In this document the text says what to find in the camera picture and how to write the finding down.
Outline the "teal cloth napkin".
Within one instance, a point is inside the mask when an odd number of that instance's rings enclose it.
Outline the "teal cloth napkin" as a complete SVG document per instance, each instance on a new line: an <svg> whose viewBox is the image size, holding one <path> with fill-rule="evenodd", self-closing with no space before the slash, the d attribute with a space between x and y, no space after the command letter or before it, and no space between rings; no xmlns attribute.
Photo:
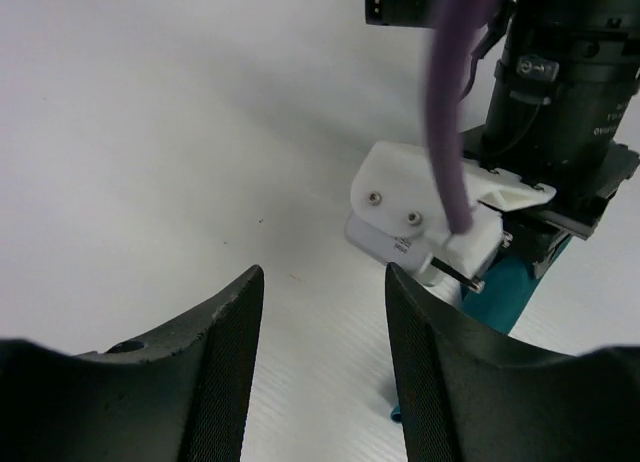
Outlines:
<svg viewBox="0 0 640 462"><path fill-rule="evenodd" d="M530 265L501 256L479 294L468 293L459 308L426 291L398 265L385 273L385 304L398 406L395 421L412 410L432 410L456 419L470 410L502 409L517 398L512 382L523 381L534 362L556 353L510 338L509 333L539 283Z"/></svg>

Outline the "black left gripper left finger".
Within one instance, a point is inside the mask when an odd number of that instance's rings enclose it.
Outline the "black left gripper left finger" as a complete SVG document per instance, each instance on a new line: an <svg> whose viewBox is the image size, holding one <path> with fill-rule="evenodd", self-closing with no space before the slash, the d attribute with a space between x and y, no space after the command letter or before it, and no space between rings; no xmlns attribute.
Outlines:
<svg viewBox="0 0 640 462"><path fill-rule="evenodd" d="M1 343L5 461L237 461L263 312L252 266L106 352Z"/></svg>

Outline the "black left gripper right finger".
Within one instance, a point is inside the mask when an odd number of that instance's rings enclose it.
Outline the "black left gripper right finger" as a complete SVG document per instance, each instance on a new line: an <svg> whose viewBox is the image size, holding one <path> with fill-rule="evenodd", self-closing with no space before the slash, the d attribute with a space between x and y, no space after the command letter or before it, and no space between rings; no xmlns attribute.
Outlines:
<svg viewBox="0 0 640 462"><path fill-rule="evenodd" d="M411 461L635 461L639 350L577 356L511 338L396 264L385 305Z"/></svg>

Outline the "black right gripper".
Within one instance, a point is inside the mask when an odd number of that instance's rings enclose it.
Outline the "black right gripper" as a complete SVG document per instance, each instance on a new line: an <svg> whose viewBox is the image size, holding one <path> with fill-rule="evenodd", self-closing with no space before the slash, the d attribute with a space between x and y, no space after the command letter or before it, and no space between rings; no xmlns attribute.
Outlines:
<svg viewBox="0 0 640 462"><path fill-rule="evenodd" d="M639 0L502 0L492 33L506 42L486 121L465 133L464 155L555 190L503 215L503 254L541 276L563 243L593 234L638 167L614 138L639 90Z"/></svg>

